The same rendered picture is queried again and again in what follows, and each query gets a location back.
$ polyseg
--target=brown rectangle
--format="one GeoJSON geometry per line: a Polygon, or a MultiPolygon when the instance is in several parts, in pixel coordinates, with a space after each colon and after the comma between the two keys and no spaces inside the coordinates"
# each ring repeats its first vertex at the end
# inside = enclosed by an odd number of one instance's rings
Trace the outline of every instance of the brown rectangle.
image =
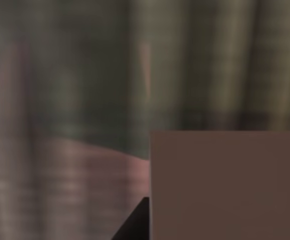
{"type": "Polygon", "coordinates": [[[152,240],[290,240],[290,132],[151,134],[152,240]]]}

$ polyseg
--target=blurry background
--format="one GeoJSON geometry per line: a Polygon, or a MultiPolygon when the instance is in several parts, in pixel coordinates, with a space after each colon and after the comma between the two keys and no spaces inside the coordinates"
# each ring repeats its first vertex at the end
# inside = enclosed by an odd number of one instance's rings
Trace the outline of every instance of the blurry background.
{"type": "Polygon", "coordinates": [[[0,240],[110,239],[150,130],[290,130],[290,0],[0,0],[0,240]]]}

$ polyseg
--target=black object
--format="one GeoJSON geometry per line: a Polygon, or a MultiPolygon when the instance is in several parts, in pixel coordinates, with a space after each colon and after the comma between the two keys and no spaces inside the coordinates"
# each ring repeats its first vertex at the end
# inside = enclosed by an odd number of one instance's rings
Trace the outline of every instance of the black object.
{"type": "Polygon", "coordinates": [[[144,197],[112,240],[150,240],[150,198],[144,197]]]}

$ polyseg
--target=striped curtain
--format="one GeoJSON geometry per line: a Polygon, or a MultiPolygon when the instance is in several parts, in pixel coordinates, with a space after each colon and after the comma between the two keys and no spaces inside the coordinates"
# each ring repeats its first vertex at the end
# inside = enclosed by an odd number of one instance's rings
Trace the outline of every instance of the striped curtain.
{"type": "Polygon", "coordinates": [[[0,240],[111,239],[151,130],[289,131],[290,0],[0,0],[0,240]]]}

